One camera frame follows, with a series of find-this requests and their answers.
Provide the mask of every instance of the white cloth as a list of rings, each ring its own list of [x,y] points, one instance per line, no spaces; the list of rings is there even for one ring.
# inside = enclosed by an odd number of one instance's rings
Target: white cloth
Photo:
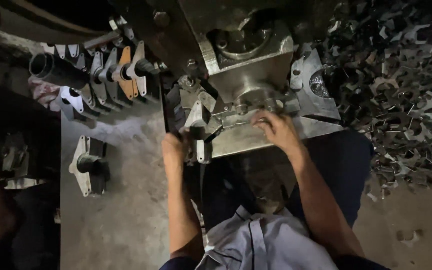
[[[251,215],[240,206],[232,218],[209,230],[207,238],[196,270],[338,269],[286,208],[278,215]]]

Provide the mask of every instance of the hand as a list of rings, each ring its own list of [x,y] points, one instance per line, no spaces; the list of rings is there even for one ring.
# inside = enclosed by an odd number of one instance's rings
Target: hand
[[[278,116],[267,110],[260,110],[252,117],[251,124],[261,128],[266,138],[286,155],[303,145],[289,116]]]
[[[161,142],[163,151],[164,166],[166,174],[174,174],[177,170],[183,171],[184,158],[188,152],[186,134],[183,135],[183,141],[171,133],[166,133]]]

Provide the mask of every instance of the pipe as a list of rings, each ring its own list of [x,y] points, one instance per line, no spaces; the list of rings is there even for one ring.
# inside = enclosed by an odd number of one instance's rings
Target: pipe
[[[29,72],[45,82],[78,90],[89,83],[88,73],[51,53],[34,55],[29,62]]]

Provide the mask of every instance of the metal scrap pile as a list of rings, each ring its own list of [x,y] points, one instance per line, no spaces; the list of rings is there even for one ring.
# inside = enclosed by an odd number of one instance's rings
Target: metal scrap pile
[[[403,183],[432,187],[431,16],[415,3],[362,1],[339,5],[332,23],[316,47],[342,119],[374,144],[382,198]]]

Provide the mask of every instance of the concrete floor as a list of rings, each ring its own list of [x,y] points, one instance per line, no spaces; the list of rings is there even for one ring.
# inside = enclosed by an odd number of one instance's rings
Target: concrete floor
[[[67,167],[78,137],[108,144],[111,181],[101,197],[84,198]],[[103,117],[92,128],[62,117],[61,268],[158,269],[168,258],[167,182],[159,142],[159,105],[134,106]],[[371,182],[378,194],[376,182]],[[423,236],[412,247],[397,231]],[[393,269],[432,268],[432,190],[404,184],[377,202],[361,198],[354,231],[366,256]]]

